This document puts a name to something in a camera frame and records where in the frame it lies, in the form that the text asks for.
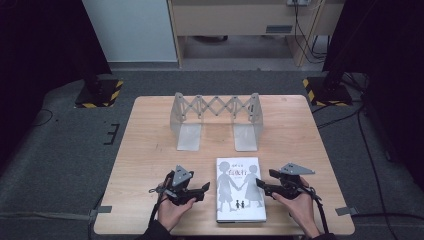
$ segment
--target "cabinet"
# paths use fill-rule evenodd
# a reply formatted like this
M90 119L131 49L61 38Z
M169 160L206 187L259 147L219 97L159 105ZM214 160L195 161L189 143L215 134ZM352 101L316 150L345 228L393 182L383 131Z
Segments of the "cabinet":
M343 8L341 0L312 0L297 8L284 0L168 0L168 4L180 64L187 36L285 35L295 64L301 66L317 26L320 34L331 34Z

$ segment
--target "book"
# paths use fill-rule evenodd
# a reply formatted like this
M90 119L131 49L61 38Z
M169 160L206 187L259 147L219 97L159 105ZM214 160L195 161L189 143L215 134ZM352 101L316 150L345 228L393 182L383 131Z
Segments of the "book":
M216 159L216 205L218 223L265 222L264 191L257 157Z

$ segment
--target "white panel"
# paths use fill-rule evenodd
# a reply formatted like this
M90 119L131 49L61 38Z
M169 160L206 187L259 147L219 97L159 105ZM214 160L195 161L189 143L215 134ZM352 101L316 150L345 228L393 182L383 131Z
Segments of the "white panel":
M83 0L108 62L176 62L166 0Z

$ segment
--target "scissor lift mechanism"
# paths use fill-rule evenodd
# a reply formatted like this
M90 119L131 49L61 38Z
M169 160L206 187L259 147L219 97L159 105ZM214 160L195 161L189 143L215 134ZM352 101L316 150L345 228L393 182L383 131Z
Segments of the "scissor lift mechanism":
M220 96L214 96L207 102L201 95L195 96L189 102L178 92L175 94L170 116L171 129L177 139L177 150L199 150L201 129L206 111L212 112L215 116L219 116L224 111L231 113L236 151L258 150L259 137L263 129L259 94L253 93L244 103L238 96L231 96L226 102ZM188 115L192 113L197 115L199 123L185 123ZM246 123L234 121L240 113L247 113Z

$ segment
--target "gray floor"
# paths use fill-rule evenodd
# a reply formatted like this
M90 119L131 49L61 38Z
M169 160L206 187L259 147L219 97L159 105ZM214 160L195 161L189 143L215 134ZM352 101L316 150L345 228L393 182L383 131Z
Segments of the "gray floor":
M44 110L0 179L0 212L87 215L106 188L137 96L173 95L176 91L185 95L259 92L306 96L302 80L324 76L320 72L322 64L295 67L284 38L230 36L222 43L189 39L188 45L182 68L114 69L114 75L124 80L124 85L113 107L74 108L82 81L47 94ZM325 38L316 50L325 50ZM360 74L355 76L360 84L365 84ZM357 91L348 89L354 99L360 99ZM352 114L360 106L360 102L355 102L349 107L327 107L314 113L314 118L320 126ZM319 108L311 106L311 111ZM366 114L362 112L359 116L387 212L424 216L424 193L401 163L386 160L384 148ZM112 124L120 124L120 130L113 145L104 145L110 141L107 133L114 130ZM356 207L362 214L381 213L376 175L357 116L319 131L347 205ZM398 239L422 239L422 220L394 216L389 220ZM354 218L354 223L355 233L339 239L395 239L383 217ZM99 236L92 232L87 221L0 219L0 239L87 239L89 235L93 239L135 237Z

